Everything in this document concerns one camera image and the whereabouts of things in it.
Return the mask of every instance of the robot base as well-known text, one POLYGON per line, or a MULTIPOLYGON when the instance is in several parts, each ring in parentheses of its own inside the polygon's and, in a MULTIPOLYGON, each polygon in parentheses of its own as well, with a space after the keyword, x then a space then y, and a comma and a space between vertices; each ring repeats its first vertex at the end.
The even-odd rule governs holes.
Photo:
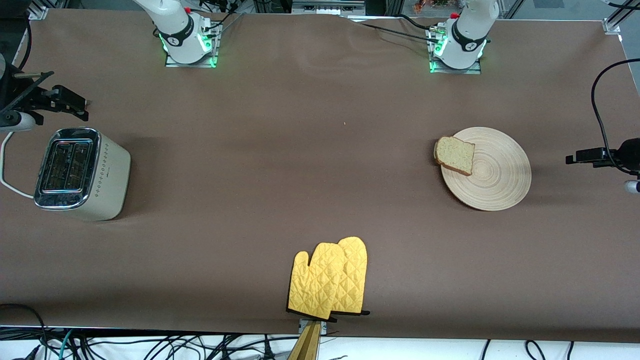
MULTIPOLYGON (((440 33, 432 33, 429 30, 424 31, 427 35, 427 38, 434 38, 437 40, 441 40, 442 34, 440 33)), ((471 67, 467 69, 452 69, 445 65, 444 62, 440 58, 434 55, 436 51, 436 47, 439 44, 433 42, 427 42, 427 50, 429 51, 429 71, 430 72, 443 72, 445 74, 472 74, 472 75, 480 75, 480 61, 476 60, 471 67)))
POLYGON ((190 63, 184 64, 175 61, 169 54, 166 49, 164 50, 166 55, 166 60, 164 61, 165 67, 216 67, 218 64, 218 52, 220 50, 220 38, 222 37, 222 26, 217 26, 211 30, 211 34, 213 37, 211 39, 204 40, 205 45, 209 45, 211 47, 211 51, 205 54, 202 59, 190 63))

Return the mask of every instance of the oven mitt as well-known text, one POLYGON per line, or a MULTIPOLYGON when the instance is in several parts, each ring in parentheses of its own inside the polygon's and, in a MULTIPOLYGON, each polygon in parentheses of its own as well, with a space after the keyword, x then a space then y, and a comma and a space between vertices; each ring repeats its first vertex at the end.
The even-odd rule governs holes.
POLYGON ((291 270, 287 310, 329 320, 345 262, 344 250, 333 243, 319 243, 311 262, 306 251, 297 253, 291 270))
POLYGON ((344 251, 346 262, 338 286, 333 311, 360 315, 364 299, 364 280, 367 275, 367 248, 360 238, 352 236, 338 242, 344 251))

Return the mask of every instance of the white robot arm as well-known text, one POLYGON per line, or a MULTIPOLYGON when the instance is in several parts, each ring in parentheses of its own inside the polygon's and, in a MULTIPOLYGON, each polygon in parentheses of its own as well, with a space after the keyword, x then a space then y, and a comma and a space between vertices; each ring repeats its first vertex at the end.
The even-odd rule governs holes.
POLYGON ((469 0, 458 19, 438 24, 446 30, 434 55, 453 69, 469 68, 482 56, 486 36, 499 12, 497 0, 469 0))
POLYGON ((166 52, 183 64, 194 63, 211 51, 211 20, 187 13, 179 0, 134 0, 151 16, 166 52))

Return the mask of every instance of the white surface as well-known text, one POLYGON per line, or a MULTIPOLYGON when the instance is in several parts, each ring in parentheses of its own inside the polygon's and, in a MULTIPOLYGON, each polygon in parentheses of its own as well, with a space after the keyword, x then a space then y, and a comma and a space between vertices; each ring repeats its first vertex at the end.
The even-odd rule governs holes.
MULTIPOLYGON (((286 335, 274 335, 272 338, 286 335)), ((134 341, 142 338, 104 338, 97 341, 134 341)), ((203 336, 207 346, 218 344, 222 336, 203 336)), ((262 335, 246 335, 229 345, 230 348, 238 347, 253 341, 263 340, 262 335)), ((334 338, 322 337, 318 360, 331 360, 341 356, 345 360, 370 360, 370 359, 421 359, 421 360, 479 360, 486 340, 434 340, 434 339, 392 339, 392 338, 334 338)), ((26 356, 37 345, 35 340, 0 341, 0 360, 12 360, 26 356)), ((107 360, 142 360, 147 352, 156 343, 139 343, 133 345, 96 345, 93 347, 107 360)), ((280 354, 292 349, 295 340, 272 341, 271 349, 275 354, 280 354)), ((547 360, 564 360, 569 347, 567 341, 538 341, 545 353, 547 360)), ((256 345, 258 350, 264 349, 262 345, 256 345)), ((530 346, 534 356, 538 356, 534 346, 530 346)), ((156 357, 156 360, 166 359, 170 347, 156 357)), ((44 351, 41 348, 37 360, 43 358, 44 351)), ((236 352, 232 359, 256 359, 260 354, 255 351, 236 352)), ((180 349, 175 356, 176 360, 197 360, 198 355, 191 350, 180 349)), ((492 340, 486 353, 486 360, 529 360, 524 350, 524 341, 517 340, 492 340)), ((638 360, 640 359, 640 344, 622 343, 581 343, 573 348, 572 360, 587 359, 615 359, 638 360)))

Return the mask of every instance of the teal cable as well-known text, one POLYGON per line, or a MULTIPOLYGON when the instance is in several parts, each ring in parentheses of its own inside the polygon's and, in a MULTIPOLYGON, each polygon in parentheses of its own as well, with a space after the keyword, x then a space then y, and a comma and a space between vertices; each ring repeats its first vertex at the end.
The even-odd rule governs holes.
POLYGON ((69 336, 71 335, 72 331, 73 329, 67 331, 67 335, 65 335, 65 338, 62 339, 62 345, 60 345, 60 354, 58 354, 58 360, 62 360, 64 358, 65 345, 67 344, 67 341, 69 341, 69 336))

